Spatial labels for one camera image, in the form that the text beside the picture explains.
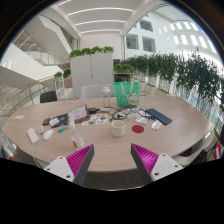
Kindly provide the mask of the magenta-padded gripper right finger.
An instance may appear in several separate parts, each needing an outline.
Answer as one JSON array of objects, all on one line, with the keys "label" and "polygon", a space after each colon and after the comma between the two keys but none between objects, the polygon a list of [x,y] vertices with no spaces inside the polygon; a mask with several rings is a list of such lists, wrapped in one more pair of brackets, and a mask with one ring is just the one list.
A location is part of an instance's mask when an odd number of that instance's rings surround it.
[{"label": "magenta-padded gripper right finger", "polygon": [[182,166],[168,154],[156,154],[134,143],[131,144],[131,155],[136,163],[144,185],[182,169]]}]

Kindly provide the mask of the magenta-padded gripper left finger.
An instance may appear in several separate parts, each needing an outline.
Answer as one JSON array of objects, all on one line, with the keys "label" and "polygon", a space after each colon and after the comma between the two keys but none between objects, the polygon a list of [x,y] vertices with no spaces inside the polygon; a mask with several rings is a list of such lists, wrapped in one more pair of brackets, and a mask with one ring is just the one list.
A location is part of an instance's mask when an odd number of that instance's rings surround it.
[{"label": "magenta-padded gripper left finger", "polygon": [[93,156],[94,145],[91,144],[67,157],[57,157],[44,170],[82,186]]}]

